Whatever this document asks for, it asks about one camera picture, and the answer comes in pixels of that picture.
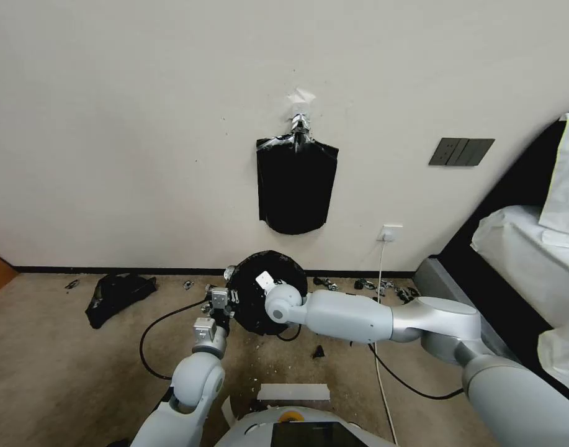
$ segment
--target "black cable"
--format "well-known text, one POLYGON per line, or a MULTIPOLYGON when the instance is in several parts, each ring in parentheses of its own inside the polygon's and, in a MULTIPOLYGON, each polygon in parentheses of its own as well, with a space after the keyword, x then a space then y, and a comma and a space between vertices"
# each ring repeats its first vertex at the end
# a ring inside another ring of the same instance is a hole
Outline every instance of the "black cable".
POLYGON ((369 349, 371 350, 371 352, 373 352, 373 355, 375 356, 375 358, 377 359, 377 361, 380 363, 380 365, 382 365, 385 370, 390 373, 392 375, 392 377, 394 379, 396 379, 398 382, 400 382, 401 384, 403 384, 406 388, 408 388, 410 391, 417 393, 419 396, 421 397, 426 397, 427 399, 432 399, 432 400, 447 400, 447 399, 451 399, 459 394, 462 394, 464 392, 463 388, 460 388, 456 391, 452 391, 450 394, 446 394, 446 395, 442 395, 442 396, 433 396, 433 395, 429 395, 429 394, 425 394, 420 392, 419 390, 412 388, 409 384, 407 384, 404 380, 400 379, 396 374, 394 374, 394 372, 388 368, 386 366, 386 364, 379 358, 379 356, 377 354, 375 354, 375 349, 372 345, 368 345, 369 349))
POLYGON ((291 338, 284 338, 282 335, 280 334, 276 334, 276 337, 278 337, 280 340, 282 341, 293 341, 296 340, 296 338, 298 337, 298 335, 301 333, 301 324, 299 323, 298 325, 298 329, 297 329, 297 333, 295 335, 293 335, 291 338))
POLYGON ((178 314, 179 312, 183 312, 184 310, 191 309, 192 307, 195 307, 196 305, 200 305, 204 302, 206 302, 205 299, 201 300, 200 302, 196 302, 194 304, 190 304, 188 306, 181 307, 180 309, 173 310, 172 312, 169 312, 168 314, 163 315, 162 317, 154 320, 150 324, 150 326, 146 327, 146 330, 143 332, 143 334, 141 334, 141 338, 140 338, 140 359, 141 359, 141 363, 143 363, 144 367, 148 370, 148 372, 150 374, 152 374, 153 376, 156 376, 158 379, 172 380, 171 376, 165 376, 164 374, 159 374, 158 372, 154 371, 152 369, 152 367, 148 364, 148 362, 146 362, 146 357, 143 354, 143 341, 145 340, 146 335, 148 334, 150 329, 152 329, 157 323, 160 323, 162 320, 164 320, 168 317, 172 317, 174 314, 178 314))

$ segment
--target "black baseboard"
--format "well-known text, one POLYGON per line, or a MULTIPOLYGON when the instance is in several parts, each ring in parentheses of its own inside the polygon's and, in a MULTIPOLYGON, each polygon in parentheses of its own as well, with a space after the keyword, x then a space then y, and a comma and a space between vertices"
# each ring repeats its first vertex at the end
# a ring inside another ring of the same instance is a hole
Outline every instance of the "black baseboard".
MULTIPOLYGON (((196 269, 196 268, 117 268, 117 267, 38 267, 14 266, 20 273, 137 273, 145 275, 219 275, 224 269, 196 269)), ((376 270, 305 270, 307 276, 321 276, 327 278, 377 278, 376 270)), ((383 278, 412 278, 413 271, 382 271, 383 278)))

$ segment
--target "black bed frame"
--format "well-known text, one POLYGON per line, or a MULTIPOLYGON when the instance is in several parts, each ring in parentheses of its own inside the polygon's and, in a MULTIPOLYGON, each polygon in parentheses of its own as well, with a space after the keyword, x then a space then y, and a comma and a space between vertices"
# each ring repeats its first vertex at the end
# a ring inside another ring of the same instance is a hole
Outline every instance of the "black bed frame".
POLYGON ((569 399, 569 389, 547 374, 537 357, 539 334, 552 327, 470 247, 479 221, 492 212, 509 205, 543 206, 564 128, 564 121, 554 122, 524 150, 437 259, 520 362, 569 399))

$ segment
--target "display screen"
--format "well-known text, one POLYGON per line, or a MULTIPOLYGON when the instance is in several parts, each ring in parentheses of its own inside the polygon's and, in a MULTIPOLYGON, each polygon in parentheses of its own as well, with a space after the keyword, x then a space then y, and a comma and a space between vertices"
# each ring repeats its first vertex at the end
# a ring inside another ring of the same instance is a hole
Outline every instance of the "display screen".
POLYGON ((366 447, 339 422, 282 422, 272 428, 272 447, 366 447))

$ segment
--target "white power cord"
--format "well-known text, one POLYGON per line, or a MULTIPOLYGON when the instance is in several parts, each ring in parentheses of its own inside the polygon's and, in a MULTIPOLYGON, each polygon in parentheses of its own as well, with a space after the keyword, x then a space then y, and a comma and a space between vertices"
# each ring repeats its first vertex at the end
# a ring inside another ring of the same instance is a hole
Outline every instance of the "white power cord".
MULTIPOLYGON (((377 279, 377 302, 381 304, 382 298, 379 293, 380 285, 382 283, 382 263, 383 263, 383 250, 385 249, 385 240, 382 242, 382 254, 379 257, 379 277, 377 279)), ((377 354, 377 342, 373 343, 375 354, 377 354)), ((383 397, 383 404, 385 406, 385 412, 388 417, 388 423, 390 424, 390 429, 392 431, 392 437, 394 439, 394 443, 398 444, 398 437, 396 436, 396 429, 394 428, 394 423, 392 422, 392 413, 390 412, 390 407, 388 405, 388 399, 385 396, 385 392, 383 391, 383 384, 382 384, 382 376, 379 372, 379 362, 377 358, 375 358, 375 370, 377 371, 377 380, 379 381, 379 389, 382 392, 383 397)))

